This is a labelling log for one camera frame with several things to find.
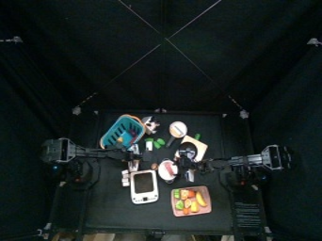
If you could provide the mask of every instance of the black enclosure wall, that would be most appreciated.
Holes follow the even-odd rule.
[[[255,152],[295,152],[266,188],[269,225],[281,240],[321,240],[321,1],[15,0],[0,14],[1,234],[45,225],[39,148],[68,135],[76,106],[244,109]]]

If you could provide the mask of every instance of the green object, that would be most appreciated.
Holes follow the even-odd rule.
[[[199,134],[199,133],[195,135],[195,139],[196,139],[196,140],[200,139],[200,134]]]
[[[155,139],[154,138],[147,138],[144,141],[148,142],[148,141],[154,141]]]
[[[158,141],[154,141],[154,145],[155,145],[155,148],[159,149],[162,147],[162,145],[159,144]]]
[[[176,202],[176,209],[182,210],[184,208],[184,203],[183,203],[183,200],[179,200]]]
[[[158,138],[158,143],[163,146],[164,144],[166,144],[166,142],[164,142],[164,140],[163,139],[160,139],[160,138]]]
[[[180,198],[180,190],[179,189],[174,190],[174,196],[175,196],[175,199]]]

